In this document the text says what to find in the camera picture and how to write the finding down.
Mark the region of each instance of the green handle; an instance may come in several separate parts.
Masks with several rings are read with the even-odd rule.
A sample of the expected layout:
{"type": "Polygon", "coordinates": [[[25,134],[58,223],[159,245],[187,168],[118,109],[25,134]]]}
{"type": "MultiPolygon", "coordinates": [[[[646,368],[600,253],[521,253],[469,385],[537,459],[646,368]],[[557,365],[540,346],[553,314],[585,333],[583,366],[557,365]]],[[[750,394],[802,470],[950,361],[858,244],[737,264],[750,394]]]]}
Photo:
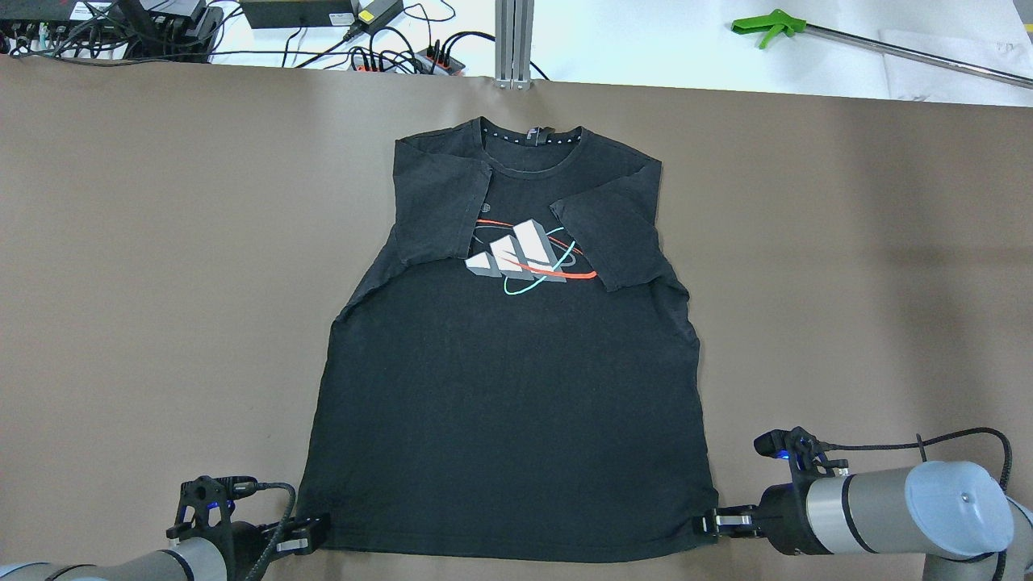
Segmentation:
{"type": "Polygon", "coordinates": [[[779,33],[785,32],[786,36],[792,36],[797,32],[803,32],[805,27],[807,27],[807,21],[794,19],[779,8],[775,8],[770,14],[739,19],[731,23],[731,31],[737,34],[750,34],[766,30],[768,34],[764,34],[763,39],[760,40],[761,49],[766,49],[768,43],[779,33]]]}

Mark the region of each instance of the adidas logo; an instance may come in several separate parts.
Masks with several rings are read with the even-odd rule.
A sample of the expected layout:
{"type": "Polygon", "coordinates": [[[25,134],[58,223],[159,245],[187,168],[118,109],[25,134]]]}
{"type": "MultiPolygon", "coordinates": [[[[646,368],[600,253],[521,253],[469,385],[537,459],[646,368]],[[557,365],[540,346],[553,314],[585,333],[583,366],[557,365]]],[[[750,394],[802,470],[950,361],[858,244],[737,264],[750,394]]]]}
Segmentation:
{"type": "Polygon", "coordinates": [[[467,258],[466,268],[477,276],[566,282],[569,276],[564,276],[541,224],[527,220],[512,232],[489,244],[489,251],[467,258]]]}

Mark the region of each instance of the folded sleeve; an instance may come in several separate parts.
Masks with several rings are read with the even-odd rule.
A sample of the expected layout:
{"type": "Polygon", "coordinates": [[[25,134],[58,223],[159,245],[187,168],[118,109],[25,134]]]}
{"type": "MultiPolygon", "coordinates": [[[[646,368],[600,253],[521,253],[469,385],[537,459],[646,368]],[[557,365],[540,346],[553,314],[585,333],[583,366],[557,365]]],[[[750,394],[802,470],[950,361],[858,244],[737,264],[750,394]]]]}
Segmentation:
{"type": "Polygon", "coordinates": [[[395,142],[395,231],[403,265],[465,258],[488,192],[490,166],[395,142]]]}
{"type": "Polygon", "coordinates": [[[656,220],[660,162],[563,197],[550,208],[607,292],[663,279],[684,290],[660,250],[656,220]]]}

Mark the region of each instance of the cable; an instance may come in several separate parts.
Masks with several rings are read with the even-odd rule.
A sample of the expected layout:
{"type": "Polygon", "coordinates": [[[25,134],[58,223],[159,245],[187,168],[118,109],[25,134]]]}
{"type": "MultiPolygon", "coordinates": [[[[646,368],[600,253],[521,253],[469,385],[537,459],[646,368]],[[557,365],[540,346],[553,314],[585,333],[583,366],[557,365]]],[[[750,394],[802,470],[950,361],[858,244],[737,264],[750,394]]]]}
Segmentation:
{"type": "MultiPolygon", "coordinates": [[[[298,55],[317,55],[319,57],[325,56],[339,56],[346,55],[347,53],[328,53],[323,51],[322,53],[314,53],[312,51],[288,51],[289,54],[298,55]]],[[[283,51],[219,51],[209,53],[208,56],[223,56],[223,55],[282,55],[283,51]]],[[[26,57],[43,57],[51,60],[66,62],[69,64],[77,64],[82,66],[98,66],[98,67],[115,67],[115,66],[131,66],[134,64],[143,64],[148,62],[173,62],[169,59],[173,57],[186,57],[186,56],[197,56],[197,53],[174,53],[171,55],[162,55],[161,57],[145,57],[138,59],[127,59],[121,62],[90,62],[88,60],[59,57],[51,54],[51,52],[43,51],[32,51],[22,55],[10,55],[15,59],[22,59],[26,57]]]]}
{"type": "Polygon", "coordinates": [[[351,66],[352,64],[354,64],[354,58],[355,58],[354,51],[356,51],[356,50],[363,50],[363,48],[362,47],[353,47],[353,48],[351,48],[347,53],[344,53],[345,56],[348,57],[348,60],[343,60],[343,61],[341,61],[339,63],[334,63],[334,64],[331,64],[331,65],[326,65],[326,66],[323,67],[323,70],[328,70],[331,68],[337,68],[337,67],[341,66],[342,64],[346,64],[348,66],[351,66]]]}
{"type": "Polygon", "coordinates": [[[1004,578],[1004,568],[1006,564],[1008,564],[1007,549],[997,553],[997,568],[994,569],[994,577],[990,581],[1001,581],[1004,578]]]}
{"type": "Polygon", "coordinates": [[[332,55],[335,50],[337,50],[338,48],[340,48],[342,44],[345,44],[346,42],[348,42],[349,40],[351,40],[355,36],[358,36],[363,32],[362,22],[363,21],[358,21],[358,20],[356,20],[355,22],[353,22],[351,24],[351,26],[348,28],[348,31],[344,33],[344,37],[341,38],[340,42],[338,42],[337,44],[334,44],[333,47],[331,47],[330,49],[326,49],[325,51],[323,51],[321,53],[312,53],[312,54],[315,55],[314,57],[312,57],[311,59],[303,62],[302,64],[300,64],[298,66],[295,66],[294,68],[305,68],[306,65],[309,65],[309,64],[311,64],[311,63],[313,63],[313,62],[315,62],[315,61],[317,61],[317,60],[319,60],[319,59],[321,59],[321,58],[323,58],[325,56],[332,55]]]}
{"type": "Polygon", "coordinates": [[[545,71],[541,70],[540,68],[538,68],[538,65],[534,64],[534,61],[530,61],[530,62],[531,62],[531,67],[534,68],[535,70],[537,70],[538,74],[540,74],[543,80],[545,80],[545,81],[552,81],[552,79],[550,79],[549,75],[545,74],[545,71]]]}
{"type": "Polygon", "coordinates": [[[302,33],[304,26],[298,27],[298,30],[293,34],[287,37],[287,41],[283,43],[283,62],[280,63],[280,68],[287,66],[287,51],[290,50],[290,41],[294,39],[295,36],[302,33]]]}
{"type": "Polygon", "coordinates": [[[396,55],[398,57],[398,58],[395,58],[395,59],[388,58],[387,61],[390,62],[390,66],[384,68],[380,72],[387,72],[388,70],[398,67],[399,70],[402,70],[403,72],[405,72],[407,74],[419,74],[420,73],[421,69],[418,68],[419,61],[417,61],[413,57],[406,57],[404,54],[399,53],[397,51],[380,51],[380,54],[381,55],[396,55]],[[411,65],[412,68],[406,68],[405,66],[403,66],[405,64],[411,65]]]}
{"type": "Polygon", "coordinates": [[[394,32],[395,34],[399,35],[402,38],[402,40],[405,42],[405,47],[407,49],[409,49],[409,54],[412,55],[413,58],[415,58],[416,53],[412,50],[412,44],[409,43],[409,39],[406,38],[404,34],[402,34],[401,32],[399,32],[398,29],[395,28],[395,27],[393,27],[393,26],[385,26],[385,27],[381,28],[380,30],[378,30],[378,31],[376,31],[376,32],[374,32],[373,34],[370,35],[370,52],[371,53],[373,52],[373,39],[377,37],[377,34],[380,34],[380,32],[384,31],[384,30],[389,30],[389,31],[394,32]]]}
{"type": "Polygon", "coordinates": [[[268,490],[270,488],[286,490],[290,498],[287,500],[286,510],[283,511],[283,517],[280,518],[280,522],[276,524],[276,528],[273,530],[273,537],[270,538],[265,549],[262,550],[258,560],[251,567],[251,571],[248,572],[248,576],[244,578],[244,581],[257,581],[265,574],[265,569],[269,568],[269,562],[273,558],[273,551],[276,550],[276,546],[283,540],[283,529],[287,526],[287,521],[290,520],[290,513],[294,512],[294,501],[298,500],[298,492],[294,491],[293,486],[285,482],[263,482],[258,484],[258,490],[268,490]]]}
{"type": "MultiPolygon", "coordinates": [[[[213,0],[212,3],[214,4],[216,2],[236,2],[236,1],[237,0],[213,0]]],[[[218,29],[221,29],[219,31],[219,38],[216,39],[216,41],[215,41],[214,44],[212,44],[212,49],[209,50],[207,56],[210,56],[215,51],[218,51],[219,47],[222,45],[222,41],[226,39],[226,26],[225,26],[226,23],[228,23],[229,21],[231,21],[231,20],[233,20],[236,18],[240,18],[242,16],[244,16],[244,9],[241,8],[240,6],[238,6],[237,8],[233,9],[233,11],[229,12],[228,17],[225,17],[224,19],[222,19],[222,22],[219,23],[219,25],[216,27],[218,29]]]]}
{"type": "MultiPolygon", "coordinates": [[[[483,38],[486,40],[491,40],[492,42],[495,41],[495,36],[487,32],[480,32],[479,30],[464,30],[462,32],[457,32],[456,34],[452,34],[451,36],[446,38],[444,43],[441,44],[441,50],[444,52],[445,55],[444,62],[446,64],[451,60],[451,50],[456,47],[456,42],[458,42],[461,38],[464,38],[466,36],[476,36],[477,38],[483,38]]],[[[544,79],[545,81],[551,81],[549,75],[545,74],[545,72],[541,70],[541,68],[538,65],[534,64],[534,61],[530,62],[531,62],[531,67],[537,70],[538,74],[540,74],[542,79],[544,79]]]]}
{"type": "Polygon", "coordinates": [[[402,10],[402,11],[405,12],[406,16],[408,16],[410,18],[416,19],[417,21],[418,20],[422,20],[422,21],[425,21],[427,23],[427,45],[430,47],[431,44],[434,43],[434,33],[431,32],[431,19],[430,19],[430,17],[427,16],[427,9],[424,8],[422,4],[420,4],[419,2],[417,2],[417,3],[415,3],[415,4],[412,5],[413,8],[415,8],[416,6],[419,6],[419,11],[424,12],[424,18],[422,19],[417,18],[417,17],[413,17],[412,14],[409,14],[409,12],[405,12],[405,10],[402,10]]]}
{"type": "Polygon", "coordinates": [[[1007,436],[1005,436],[999,430],[994,428],[978,427],[969,428],[967,430],[959,430],[957,432],[950,432],[948,434],[943,434],[941,436],[936,436],[930,439],[924,439],[919,441],[914,441],[910,444],[884,444],[884,445],[873,445],[873,446],[843,446],[839,444],[828,444],[820,442],[821,449],[825,452],[832,450],[853,450],[853,451],[873,451],[873,450],[911,450],[914,448],[919,448],[920,446],[932,446],[934,444],[940,444],[941,441],[946,441],[948,439],[954,439],[972,434],[991,434],[996,436],[997,439],[1001,440],[1001,447],[1004,449],[1004,465],[1001,467],[1001,478],[998,483],[1001,485],[1001,490],[1003,492],[1008,491],[1008,480],[1011,478],[1011,442],[1008,441],[1007,436]]]}
{"type": "MultiPolygon", "coordinates": [[[[236,3],[236,0],[213,0],[212,4],[215,4],[216,2],[228,2],[228,1],[232,1],[232,2],[236,3]]],[[[118,29],[123,34],[129,33],[133,37],[135,37],[132,40],[147,39],[147,40],[152,40],[152,41],[155,41],[155,42],[161,42],[162,45],[165,47],[166,54],[162,55],[160,58],[168,58],[170,56],[174,56],[174,55],[167,54],[168,49],[189,49],[191,47],[195,47],[195,45],[198,45],[198,44],[207,43],[213,36],[215,36],[217,33],[219,33],[223,29],[223,27],[225,27],[226,23],[228,23],[230,20],[232,20],[234,18],[238,18],[238,17],[242,16],[242,13],[243,13],[243,10],[240,7],[238,7],[232,12],[230,12],[229,16],[223,18],[222,21],[218,25],[216,25],[215,27],[213,27],[212,30],[211,30],[211,32],[209,32],[207,35],[198,37],[198,38],[196,38],[194,40],[191,40],[189,42],[170,42],[167,37],[166,38],[155,38],[155,37],[151,37],[151,36],[146,35],[146,34],[140,34],[138,32],[136,32],[135,30],[133,30],[132,28],[129,28],[129,27],[125,26],[121,22],[112,19],[108,16],[108,12],[113,9],[113,7],[115,6],[115,3],[112,3],[111,5],[108,5],[108,6],[104,7],[104,8],[97,8],[97,7],[95,7],[95,6],[93,6],[93,5],[89,4],[89,3],[87,3],[86,6],[87,6],[87,8],[90,10],[90,12],[93,16],[90,19],[88,19],[86,21],[83,21],[83,22],[79,23],[76,26],[72,27],[71,30],[68,31],[68,34],[60,42],[55,41],[55,45],[51,50],[51,53],[53,54],[53,56],[55,56],[57,58],[62,58],[61,55],[65,51],[68,51],[68,50],[73,49],[73,48],[76,51],[75,52],[75,56],[77,56],[79,55],[79,51],[83,50],[83,49],[90,50],[91,54],[93,54],[95,56],[97,54],[99,54],[100,52],[104,51],[105,49],[98,49],[98,48],[96,48],[96,41],[99,38],[99,34],[100,34],[100,29],[98,28],[97,25],[99,25],[101,21],[106,20],[108,23],[111,23],[111,25],[114,28],[118,29]],[[80,34],[82,32],[84,32],[87,29],[90,30],[90,38],[88,39],[89,40],[89,44],[84,44],[83,40],[79,39],[77,37],[80,36],[80,34]]],[[[171,27],[166,27],[165,28],[166,35],[168,33],[170,33],[171,31],[173,31],[171,27]]],[[[112,50],[117,49],[120,45],[120,42],[129,43],[129,42],[131,42],[131,39],[123,37],[121,40],[115,41],[115,43],[113,44],[113,49],[112,50]]],[[[129,48],[127,48],[126,53],[128,54],[132,50],[132,48],[134,45],[135,45],[135,42],[132,42],[132,44],[129,48]]],[[[39,53],[39,51],[32,52],[30,54],[37,54],[37,53],[39,53]]],[[[200,54],[200,53],[183,53],[183,54],[177,54],[175,56],[197,56],[198,54],[200,54]]]]}
{"type": "Polygon", "coordinates": [[[443,18],[443,19],[428,18],[428,16],[427,16],[427,9],[424,8],[424,4],[420,3],[420,2],[416,2],[415,4],[412,4],[411,6],[406,6],[405,8],[402,9],[402,11],[405,12],[405,16],[407,16],[407,17],[409,17],[411,19],[416,19],[417,21],[426,21],[428,23],[432,23],[432,22],[448,22],[448,21],[452,20],[453,18],[456,18],[456,8],[453,8],[451,4],[449,4],[448,2],[445,2],[445,0],[438,0],[438,1],[441,2],[442,4],[444,4],[445,6],[447,6],[449,10],[451,10],[451,14],[450,16],[448,16],[447,18],[443,18]],[[420,10],[422,10],[424,18],[419,18],[417,16],[409,13],[409,8],[415,8],[416,6],[419,6],[420,10]]]}

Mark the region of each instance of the neckline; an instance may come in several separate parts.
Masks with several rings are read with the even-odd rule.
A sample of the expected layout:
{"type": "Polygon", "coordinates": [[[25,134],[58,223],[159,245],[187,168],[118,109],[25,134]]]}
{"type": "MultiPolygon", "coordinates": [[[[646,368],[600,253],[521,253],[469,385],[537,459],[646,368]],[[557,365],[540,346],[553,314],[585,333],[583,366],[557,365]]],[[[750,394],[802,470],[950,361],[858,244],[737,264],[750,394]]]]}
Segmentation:
{"type": "MultiPolygon", "coordinates": [[[[528,172],[509,167],[503,164],[498,159],[492,157],[492,155],[489,154],[488,151],[484,149],[484,142],[483,142],[483,136],[487,133],[493,139],[498,137],[514,143],[516,145],[524,145],[525,142],[528,141],[527,133],[505,129],[503,127],[496,125],[495,123],[492,123],[486,117],[478,117],[476,119],[473,119],[470,124],[472,128],[470,133],[473,137],[473,143],[477,150],[477,155],[481,159],[487,161],[496,172],[504,176],[516,178],[519,180],[540,180],[543,178],[552,177],[558,174],[559,172],[563,171],[564,167],[573,163],[573,161],[581,155],[582,150],[585,149],[585,142],[592,135],[591,131],[589,131],[588,129],[586,129],[581,125],[564,133],[553,133],[550,136],[550,140],[554,142],[562,141],[564,143],[573,143],[574,144],[573,149],[571,149],[570,153],[568,153],[566,157],[560,160],[559,163],[551,167],[546,167],[544,170],[528,172]]],[[[545,144],[538,147],[549,147],[550,145],[552,144],[545,144]]]]}

